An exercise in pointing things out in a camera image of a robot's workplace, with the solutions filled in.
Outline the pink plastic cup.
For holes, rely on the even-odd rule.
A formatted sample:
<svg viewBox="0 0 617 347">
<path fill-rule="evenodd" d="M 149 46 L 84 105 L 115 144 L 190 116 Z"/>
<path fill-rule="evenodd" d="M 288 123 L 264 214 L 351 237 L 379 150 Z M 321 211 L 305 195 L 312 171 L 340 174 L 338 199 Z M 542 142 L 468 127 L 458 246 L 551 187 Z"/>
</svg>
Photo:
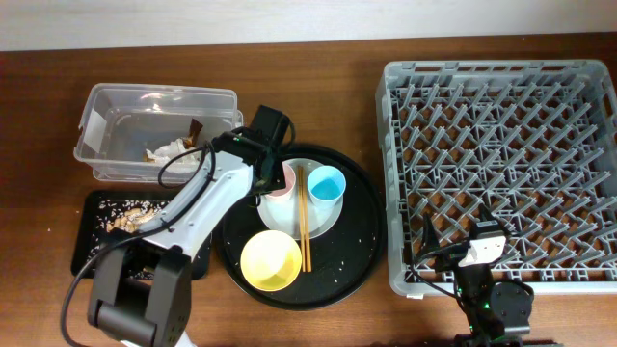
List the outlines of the pink plastic cup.
<svg viewBox="0 0 617 347">
<path fill-rule="evenodd" d="M 291 199 L 296 183 L 296 174 L 291 166 L 287 163 L 282 163 L 284 183 L 285 186 L 282 189 L 275 190 L 269 193 L 265 198 L 270 202 L 281 203 Z"/>
</svg>

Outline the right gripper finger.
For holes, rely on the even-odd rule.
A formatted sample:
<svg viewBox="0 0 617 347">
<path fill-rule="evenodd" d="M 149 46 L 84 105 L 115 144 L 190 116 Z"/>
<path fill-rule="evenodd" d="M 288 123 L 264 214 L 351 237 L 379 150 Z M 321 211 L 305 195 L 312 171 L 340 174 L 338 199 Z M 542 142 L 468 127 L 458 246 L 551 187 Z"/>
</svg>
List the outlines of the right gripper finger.
<svg viewBox="0 0 617 347">
<path fill-rule="evenodd" d="M 484 205 L 479 205 L 479 222 L 476 224 L 476 235 L 506 236 L 507 228 Z"/>
<path fill-rule="evenodd" d="M 423 229 L 422 229 L 422 243 L 420 252 L 422 254 L 429 254 L 440 248 L 439 238 L 435 231 L 434 225 L 431 220 L 431 216 L 428 213 L 423 214 Z"/>
</svg>

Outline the blue plastic cup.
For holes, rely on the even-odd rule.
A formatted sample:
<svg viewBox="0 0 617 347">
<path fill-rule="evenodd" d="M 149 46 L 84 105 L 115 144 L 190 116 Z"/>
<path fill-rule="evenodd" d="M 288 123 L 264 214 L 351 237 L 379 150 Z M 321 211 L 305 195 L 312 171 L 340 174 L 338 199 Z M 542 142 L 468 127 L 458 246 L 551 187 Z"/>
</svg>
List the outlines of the blue plastic cup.
<svg viewBox="0 0 617 347">
<path fill-rule="evenodd" d="M 308 176 L 308 192 L 311 202 L 321 209 L 333 207 L 343 196 L 346 178 L 334 166 L 320 166 Z"/>
</svg>

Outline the grey round plate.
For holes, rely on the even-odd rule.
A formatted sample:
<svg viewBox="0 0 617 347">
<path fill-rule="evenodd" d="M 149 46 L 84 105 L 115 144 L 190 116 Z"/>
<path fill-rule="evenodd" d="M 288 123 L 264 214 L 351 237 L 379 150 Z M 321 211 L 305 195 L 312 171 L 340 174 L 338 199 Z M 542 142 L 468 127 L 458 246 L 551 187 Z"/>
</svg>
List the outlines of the grey round plate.
<svg viewBox="0 0 617 347">
<path fill-rule="evenodd" d="M 296 172 L 299 167 L 303 167 L 306 176 L 309 176 L 315 169 L 323 166 L 322 163 L 308 158 L 292 158 L 285 160 L 283 163 L 288 165 L 293 172 Z M 274 201 L 262 198 L 257 211 L 261 221 L 269 229 L 285 232 L 296 241 L 299 241 L 300 211 L 298 202 L 298 188 L 294 186 L 287 200 Z M 308 199 L 309 238 L 315 239 L 327 233 L 338 220 L 342 207 L 343 199 L 340 199 L 334 206 L 328 208 L 317 207 L 311 199 Z"/>
</svg>

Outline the wooden chopstick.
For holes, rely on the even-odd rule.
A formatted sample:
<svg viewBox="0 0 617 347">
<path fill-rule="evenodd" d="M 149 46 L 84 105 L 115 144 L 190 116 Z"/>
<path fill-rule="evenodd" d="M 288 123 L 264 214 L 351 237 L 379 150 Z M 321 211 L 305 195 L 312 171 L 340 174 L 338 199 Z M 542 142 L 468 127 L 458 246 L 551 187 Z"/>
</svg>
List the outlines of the wooden chopstick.
<svg viewBox="0 0 617 347">
<path fill-rule="evenodd" d="M 299 207 L 299 230 L 300 230 L 300 248 L 302 255 L 302 272 L 307 270 L 306 265 L 306 246 L 305 246 L 305 212 L 304 212 L 304 193 L 303 193 L 303 183 L 304 183 L 304 169 L 302 166 L 297 167 L 297 175 L 298 175 L 298 207 Z"/>
<path fill-rule="evenodd" d="M 306 174 L 304 170 L 304 183 L 303 183 L 303 197 L 304 197 L 304 212 L 305 212 L 305 246 L 306 246 L 306 272 L 312 271 L 311 255 L 310 255 L 310 242 L 309 242 L 309 214 L 308 214 L 308 199 L 306 193 Z"/>
</svg>

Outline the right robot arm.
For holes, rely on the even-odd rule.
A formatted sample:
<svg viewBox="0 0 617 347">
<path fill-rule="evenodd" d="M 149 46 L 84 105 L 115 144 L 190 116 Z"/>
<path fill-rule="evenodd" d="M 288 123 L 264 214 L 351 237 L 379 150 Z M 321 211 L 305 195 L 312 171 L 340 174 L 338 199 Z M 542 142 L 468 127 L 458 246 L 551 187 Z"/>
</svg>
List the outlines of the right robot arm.
<svg viewBox="0 0 617 347">
<path fill-rule="evenodd" d="M 449 294 L 466 315 L 468 334 L 456 346 L 521 346 L 530 333 L 533 289 L 519 280 L 495 280 L 492 266 L 502 257 L 510 231 L 485 205 L 462 242 L 442 247 L 429 215 L 423 216 L 422 243 L 416 258 L 433 259 L 437 272 L 451 271 Z"/>
</svg>

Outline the yellow bowl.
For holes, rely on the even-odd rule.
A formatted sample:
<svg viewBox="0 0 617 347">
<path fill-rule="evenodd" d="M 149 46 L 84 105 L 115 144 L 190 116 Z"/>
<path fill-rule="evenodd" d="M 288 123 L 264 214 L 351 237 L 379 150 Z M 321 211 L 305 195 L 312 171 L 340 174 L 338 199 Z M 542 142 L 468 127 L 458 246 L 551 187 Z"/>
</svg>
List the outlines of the yellow bowl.
<svg viewBox="0 0 617 347">
<path fill-rule="evenodd" d="M 298 243 L 278 230 L 265 230 L 252 236 L 240 255 L 240 270 L 245 281 L 265 292 L 288 287 L 298 278 L 302 264 Z"/>
</svg>

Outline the white napkin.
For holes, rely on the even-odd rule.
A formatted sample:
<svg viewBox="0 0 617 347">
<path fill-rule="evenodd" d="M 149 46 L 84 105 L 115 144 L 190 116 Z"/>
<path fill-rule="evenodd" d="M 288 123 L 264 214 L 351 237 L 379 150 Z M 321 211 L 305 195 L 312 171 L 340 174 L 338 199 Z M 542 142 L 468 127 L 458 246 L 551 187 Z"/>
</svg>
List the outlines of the white napkin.
<svg viewBox="0 0 617 347">
<path fill-rule="evenodd" d="M 194 149 L 185 148 L 182 142 L 182 138 L 178 138 L 168 145 L 161 146 L 155 151 L 151 151 L 149 149 L 146 150 L 145 161 L 149 163 L 155 163 L 159 166 L 163 166 L 168 164 L 172 159 L 176 158 L 179 155 L 183 155 L 184 153 Z M 189 174 L 194 172 L 200 163 L 201 160 L 201 152 L 193 152 L 187 155 L 183 155 L 179 159 L 173 161 L 173 163 L 165 170 L 165 173 L 170 174 Z"/>
</svg>

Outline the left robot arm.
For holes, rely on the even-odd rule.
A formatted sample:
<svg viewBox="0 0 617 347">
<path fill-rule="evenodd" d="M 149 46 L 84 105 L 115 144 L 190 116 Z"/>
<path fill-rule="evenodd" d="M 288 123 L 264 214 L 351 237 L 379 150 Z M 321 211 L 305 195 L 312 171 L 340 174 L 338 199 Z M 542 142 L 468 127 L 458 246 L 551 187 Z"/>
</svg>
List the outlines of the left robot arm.
<svg viewBox="0 0 617 347">
<path fill-rule="evenodd" d="M 198 148 L 180 192 L 132 233 L 114 231 L 84 267 L 94 272 L 88 323 L 136 346 L 189 346 L 192 267 L 201 245 L 239 200 L 281 189 L 281 156 L 295 139 L 283 112 L 260 106 L 248 126 Z"/>
</svg>

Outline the food scraps with rice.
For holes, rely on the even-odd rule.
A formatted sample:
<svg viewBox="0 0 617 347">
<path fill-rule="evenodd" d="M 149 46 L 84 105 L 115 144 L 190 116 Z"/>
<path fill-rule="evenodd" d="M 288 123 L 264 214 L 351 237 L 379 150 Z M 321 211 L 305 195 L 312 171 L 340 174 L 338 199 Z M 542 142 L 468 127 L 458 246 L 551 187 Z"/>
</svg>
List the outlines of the food scraps with rice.
<svg viewBox="0 0 617 347">
<path fill-rule="evenodd" d="M 153 219 L 167 204 L 166 201 L 104 200 L 96 205 L 96 226 L 106 232 L 117 228 L 133 233 Z"/>
</svg>

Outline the brown snack wrapper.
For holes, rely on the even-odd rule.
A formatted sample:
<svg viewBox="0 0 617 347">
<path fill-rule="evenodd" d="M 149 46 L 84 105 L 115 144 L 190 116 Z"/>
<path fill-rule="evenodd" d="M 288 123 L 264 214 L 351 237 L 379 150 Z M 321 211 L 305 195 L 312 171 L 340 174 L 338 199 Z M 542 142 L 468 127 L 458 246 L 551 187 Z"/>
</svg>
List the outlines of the brown snack wrapper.
<svg viewBox="0 0 617 347">
<path fill-rule="evenodd" d="M 189 127 L 189 134 L 187 137 L 184 137 L 182 139 L 182 142 L 185 148 L 191 148 L 191 147 L 198 146 L 198 139 L 199 139 L 199 135 L 201 133 L 202 128 L 203 128 L 203 125 L 199 121 L 195 119 L 191 119 L 191 123 Z"/>
</svg>

